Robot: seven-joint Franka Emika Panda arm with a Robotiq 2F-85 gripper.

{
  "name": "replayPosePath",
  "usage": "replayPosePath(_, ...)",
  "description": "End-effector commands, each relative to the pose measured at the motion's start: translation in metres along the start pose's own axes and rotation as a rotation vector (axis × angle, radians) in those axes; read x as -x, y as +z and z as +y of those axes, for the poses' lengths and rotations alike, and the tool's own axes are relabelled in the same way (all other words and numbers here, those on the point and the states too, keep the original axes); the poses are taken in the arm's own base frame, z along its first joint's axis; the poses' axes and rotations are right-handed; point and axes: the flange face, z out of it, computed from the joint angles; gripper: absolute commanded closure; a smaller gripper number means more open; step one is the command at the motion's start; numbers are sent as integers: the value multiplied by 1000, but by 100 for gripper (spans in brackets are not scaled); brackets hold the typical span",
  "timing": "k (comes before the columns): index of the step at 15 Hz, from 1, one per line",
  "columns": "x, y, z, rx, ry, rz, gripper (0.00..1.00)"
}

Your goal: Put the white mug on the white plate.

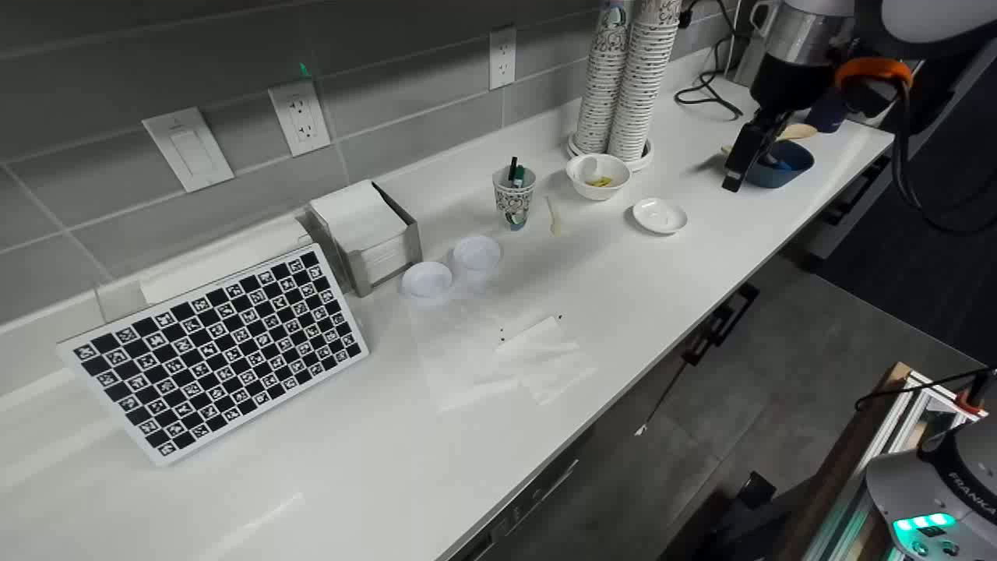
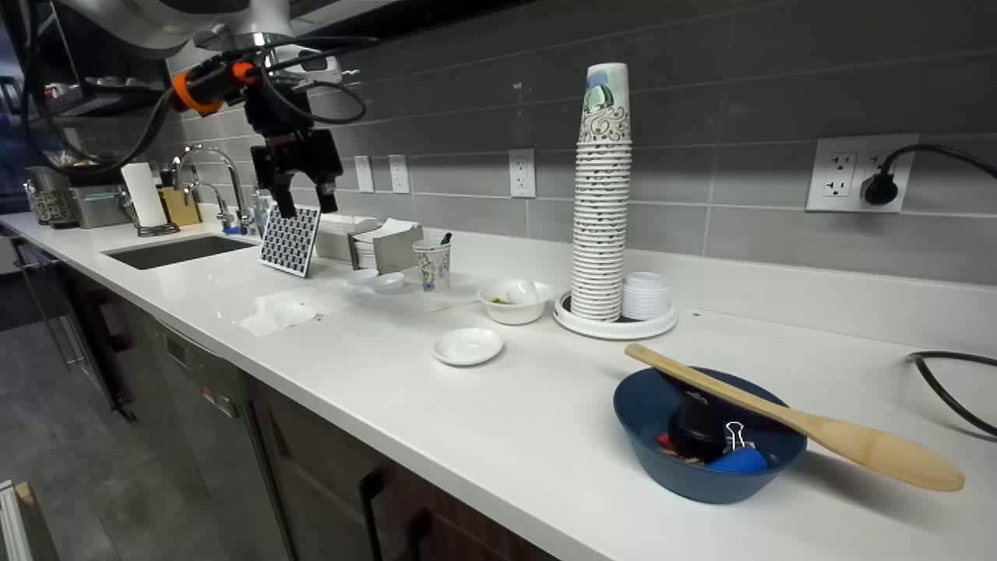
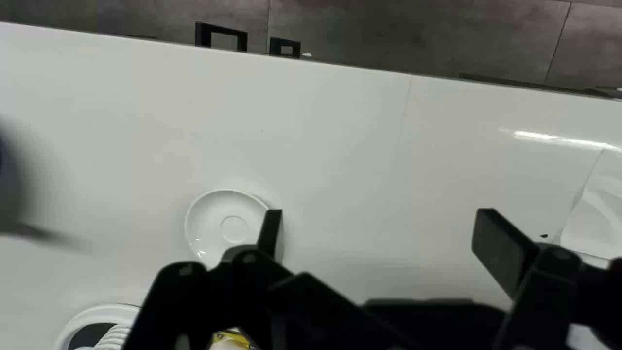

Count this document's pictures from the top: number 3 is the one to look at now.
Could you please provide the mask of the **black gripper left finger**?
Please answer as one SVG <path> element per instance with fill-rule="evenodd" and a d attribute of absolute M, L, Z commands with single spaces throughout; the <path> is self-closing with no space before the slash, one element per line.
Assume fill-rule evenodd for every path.
<path fill-rule="evenodd" d="M 277 246 L 279 246 L 280 228 L 282 228 L 282 217 L 284 217 L 282 211 L 271 209 L 265 215 L 265 223 L 261 227 L 257 248 L 271 258 L 277 256 Z"/>

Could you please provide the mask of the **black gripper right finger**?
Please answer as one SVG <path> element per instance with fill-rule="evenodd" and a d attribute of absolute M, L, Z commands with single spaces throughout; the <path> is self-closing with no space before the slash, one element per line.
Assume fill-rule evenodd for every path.
<path fill-rule="evenodd" d="M 537 256 L 537 246 L 494 209 L 477 211 L 471 250 L 510 298 Z"/>

